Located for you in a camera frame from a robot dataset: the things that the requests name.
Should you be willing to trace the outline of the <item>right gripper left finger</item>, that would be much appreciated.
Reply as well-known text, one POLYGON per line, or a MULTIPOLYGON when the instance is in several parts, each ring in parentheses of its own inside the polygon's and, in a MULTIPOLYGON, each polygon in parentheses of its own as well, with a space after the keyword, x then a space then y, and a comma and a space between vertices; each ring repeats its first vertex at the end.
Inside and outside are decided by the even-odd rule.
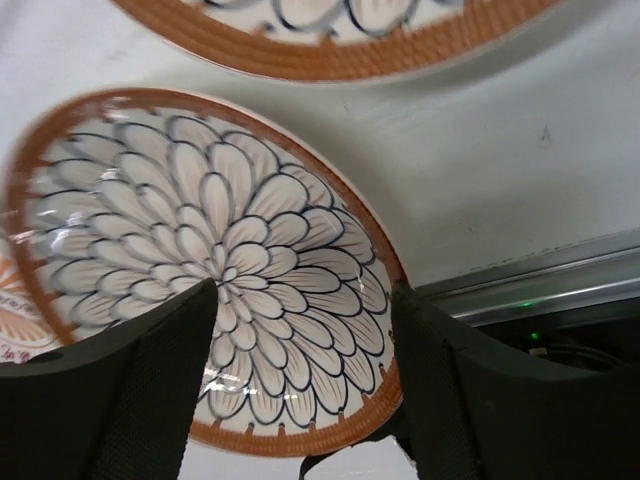
POLYGON ((1 366, 4 479, 175 479, 216 319, 204 280, 73 345, 1 366))

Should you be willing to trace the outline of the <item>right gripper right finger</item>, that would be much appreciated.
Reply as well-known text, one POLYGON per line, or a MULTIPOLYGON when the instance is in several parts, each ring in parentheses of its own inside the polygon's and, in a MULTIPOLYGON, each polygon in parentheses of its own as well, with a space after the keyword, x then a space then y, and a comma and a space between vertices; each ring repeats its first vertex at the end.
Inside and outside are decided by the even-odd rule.
POLYGON ((639 371, 509 347, 397 283, 395 357, 422 479, 635 479, 639 371))

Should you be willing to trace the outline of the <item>orange sunburst plate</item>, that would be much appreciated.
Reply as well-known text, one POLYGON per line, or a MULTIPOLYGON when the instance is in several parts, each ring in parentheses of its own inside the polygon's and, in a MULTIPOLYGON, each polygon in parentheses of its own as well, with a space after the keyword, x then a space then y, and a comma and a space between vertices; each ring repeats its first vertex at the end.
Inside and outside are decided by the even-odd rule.
POLYGON ((9 244, 1 237, 1 362, 25 363, 61 346, 26 292, 9 244))

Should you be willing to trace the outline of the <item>white plate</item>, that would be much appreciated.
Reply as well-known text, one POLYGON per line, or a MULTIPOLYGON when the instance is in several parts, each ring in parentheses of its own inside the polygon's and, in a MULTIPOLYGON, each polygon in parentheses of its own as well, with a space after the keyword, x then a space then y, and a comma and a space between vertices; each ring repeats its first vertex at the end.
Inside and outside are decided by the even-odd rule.
POLYGON ((355 188, 276 124, 181 91, 97 91, 26 129, 1 191, 25 290, 65 344, 214 280, 196 440, 322 454, 399 407, 405 270, 355 188))

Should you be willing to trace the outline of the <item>flower pattern plate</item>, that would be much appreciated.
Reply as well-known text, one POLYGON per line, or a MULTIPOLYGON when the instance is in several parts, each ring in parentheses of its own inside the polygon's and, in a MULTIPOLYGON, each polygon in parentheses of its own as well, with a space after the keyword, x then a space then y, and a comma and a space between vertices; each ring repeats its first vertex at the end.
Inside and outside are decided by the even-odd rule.
POLYGON ((428 71, 507 38, 554 1, 119 1, 150 31, 216 66, 303 84, 428 71))

